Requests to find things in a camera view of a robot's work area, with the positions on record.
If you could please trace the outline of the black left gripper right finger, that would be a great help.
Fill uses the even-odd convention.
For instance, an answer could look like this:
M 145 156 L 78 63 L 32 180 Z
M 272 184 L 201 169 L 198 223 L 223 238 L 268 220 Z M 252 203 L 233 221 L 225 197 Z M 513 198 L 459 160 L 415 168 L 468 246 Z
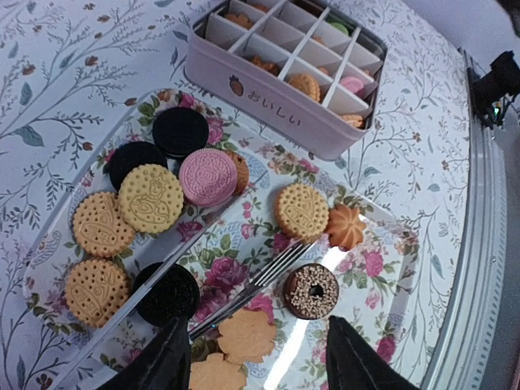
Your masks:
M 327 332 L 328 387 L 334 390 L 417 390 L 395 372 L 348 323 L 331 316 Z

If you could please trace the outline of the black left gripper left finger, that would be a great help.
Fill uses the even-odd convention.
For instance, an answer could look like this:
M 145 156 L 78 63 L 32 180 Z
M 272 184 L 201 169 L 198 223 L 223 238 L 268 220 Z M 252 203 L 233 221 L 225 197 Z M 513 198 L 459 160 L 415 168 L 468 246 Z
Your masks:
M 191 347 L 185 316 L 173 317 L 138 357 L 98 389 L 187 390 Z

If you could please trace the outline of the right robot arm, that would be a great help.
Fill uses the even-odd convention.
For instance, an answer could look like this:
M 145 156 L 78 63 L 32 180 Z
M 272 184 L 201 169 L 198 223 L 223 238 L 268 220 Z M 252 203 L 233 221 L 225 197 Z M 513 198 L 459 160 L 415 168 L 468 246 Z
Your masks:
M 491 70 L 480 76 L 474 60 L 467 57 L 470 104 L 473 115 L 484 128 L 502 127 L 505 114 L 519 97 L 519 66 L 514 52 L 508 50 L 492 61 Z

